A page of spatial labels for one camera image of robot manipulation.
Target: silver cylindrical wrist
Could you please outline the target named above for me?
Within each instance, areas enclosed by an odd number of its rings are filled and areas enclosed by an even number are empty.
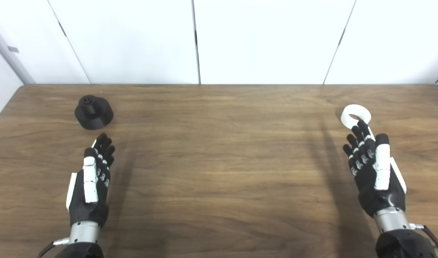
[[[388,207],[375,213],[375,222],[380,233],[398,229],[411,229],[404,211],[397,207]]]
[[[71,227],[71,235],[69,237],[69,244],[90,242],[97,243],[99,231],[101,228],[99,224],[93,221],[76,222]]]

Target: wood grain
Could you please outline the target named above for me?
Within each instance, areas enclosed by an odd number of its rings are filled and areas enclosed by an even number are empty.
[[[86,94],[111,103],[105,129],[76,122]],[[407,217],[438,236],[438,86],[27,85],[0,115],[0,257],[68,236],[70,173],[101,131],[117,148],[106,258],[375,257],[342,153],[353,103],[390,136]]]

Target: black knob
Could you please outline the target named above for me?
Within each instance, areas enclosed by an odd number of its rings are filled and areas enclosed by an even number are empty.
[[[83,128],[97,130],[104,128],[112,121],[114,111],[106,99],[86,95],[78,101],[75,116]]]

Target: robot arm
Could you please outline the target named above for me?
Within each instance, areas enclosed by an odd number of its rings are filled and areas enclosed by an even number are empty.
[[[103,258],[98,245],[99,232],[109,216],[107,187],[110,183],[110,166],[115,151],[112,140],[101,134],[87,148],[83,168],[72,173],[66,197],[66,207],[71,219],[69,237],[56,240],[40,252],[42,257],[57,245],[67,245],[56,258]]]
[[[437,248],[437,238],[423,225],[405,217],[407,186],[393,157],[386,134],[373,137],[368,125],[360,120],[347,137],[350,145],[343,150],[358,187],[361,207],[380,231],[375,251],[379,258],[434,258],[435,248],[415,230],[423,230]]]

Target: black cable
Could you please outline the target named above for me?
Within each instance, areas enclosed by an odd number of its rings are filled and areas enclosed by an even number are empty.
[[[436,246],[437,249],[438,249],[438,240],[437,240],[437,237],[431,232],[431,230],[429,230],[429,227],[427,227],[426,225],[424,225],[424,228],[422,229],[422,231],[428,235],[428,237],[432,240],[432,242],[435,243],[435,246]]]
[[[49,243],[42,251],[40,251],[39,255],[37,255],[37,258],[42,257],[45,255],[48,251],[53,249],[56,245],[53,244],[53,242]]]

